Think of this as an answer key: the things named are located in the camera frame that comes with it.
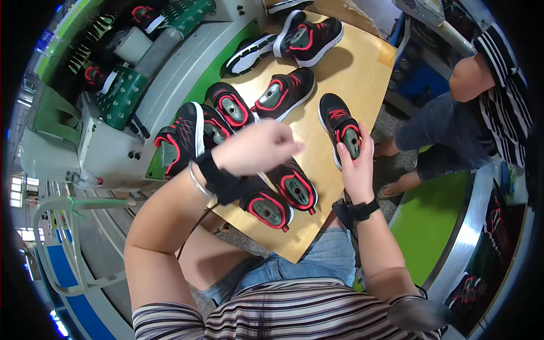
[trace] striped shirt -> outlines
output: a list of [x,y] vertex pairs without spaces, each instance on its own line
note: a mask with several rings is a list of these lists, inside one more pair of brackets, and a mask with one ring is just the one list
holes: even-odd
[[495,80],[495,86],[479,97],[485,125],[502,159],[525,168],[527,135],[533,125],[527,82],[510,44],[496,24],[474,41],[474,47],[486,59]]
[[387,311],[405,299],[384,303],[353,291],[338,279],[298,279],[261,283],[240,291],[204,321],[185,304],[156,303],[134,311],[137,340],[255,339],[259,324],[273,339],[426,339],[440,331],[408,332],[387,320]]

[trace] green panel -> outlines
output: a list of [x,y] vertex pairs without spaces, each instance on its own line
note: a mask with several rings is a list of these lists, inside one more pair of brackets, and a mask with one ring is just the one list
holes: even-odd
[[417,285],[427,279],[446,246],[465,199],[469,176],[468,172],[440,176],[406,193],[391,232]]
[[[221,75],[219,75],[219,73],[223,63],[233,55],[242,40],[257,36],[259,33],[260,29],[257,20],[253,20],[243,30],[241,30],[240,33],[238,33],[238,35],[236,35],[234,39],[231,40],[231,42],[223,49],[223,51],[221,51],[221,53],[219,53],[217,58],[210,64],[208,69],[206,69],[206,71],[202,74],[202,76],[196,82],[195,86],[189,92],[187,98],[185,98],[183,103],[204,103],[204,100],[206,99],[206,90],[208,90],[208,88],[213,84],[221,81]],[[173,116],[170,123],[173,123],[175,118],[176,117]],[[153,160],[151,160],[149,169],[147,170],[146,177],[163,180],[165,173],[166,170],[162,167],[162,161],[160,159],[160,150],[157,149],[157,151],[155,152],[155,156],[153,156]]]

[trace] cable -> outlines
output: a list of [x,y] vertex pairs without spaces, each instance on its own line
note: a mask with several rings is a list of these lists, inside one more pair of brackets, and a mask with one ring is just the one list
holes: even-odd
[[[202,222],[202,220],[210,213],[210,211],[212,211],[216,206],[218,206],[219,203],[216,203],[213,207],[209,208],[209,209],[206,209],[206,211],[204,212],[204,214],[202,216],[200,216],[199,220],[196,221],[195,223],[195,226],[193,227],[193,229],[191,229],[191,232],[189,233],[189,236],[191,236],[191,234],[193,233],[193,231],[195,231],[196,227],[198,227],[198,225],[200,224],[200,222]],[[185,243],[183,243],[181,245],[181,248],[180,248],[180,252],[177,254],[177,260],[179,261],[180,260],[180,256],[181,256],[181,250],[183,249],[183,246],[185,245]]]

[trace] hand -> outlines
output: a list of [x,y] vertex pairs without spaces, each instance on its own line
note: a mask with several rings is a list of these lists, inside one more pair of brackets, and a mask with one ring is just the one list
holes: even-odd
[[374,141],[362,123],[359,123],[359,131],[363,140],[361,141],[361,153],[356,160],[351,159],[349,151],[343,143],[336,144],[336,150],[338,150],[342,163],[342,181],[354,205],[368,204],[374,199],[374,190],[372,189]]
[[285,124],[264,120],[255,123],[212,150],[219,169],[234,176],[267,172],[304,150],[293,140],[293,131]]

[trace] denim shorts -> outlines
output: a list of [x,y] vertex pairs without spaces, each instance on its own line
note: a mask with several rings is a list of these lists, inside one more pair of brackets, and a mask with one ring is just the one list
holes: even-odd
[[344,228],[320,231],[298,263],[278,254],[251,256],[240,262],[225,277],[201,292],[219,306],[229,302],[242,289],[265,282],[333,277],[351,287],[355,280],[355,250],[350,232]]
[[478,169],[491,162],[497,148],[485,127],[478,98],[454,101],[446,92],[421,108],[395,138],[402,151],[419,150],[417,174],[422,181],[450,172]]

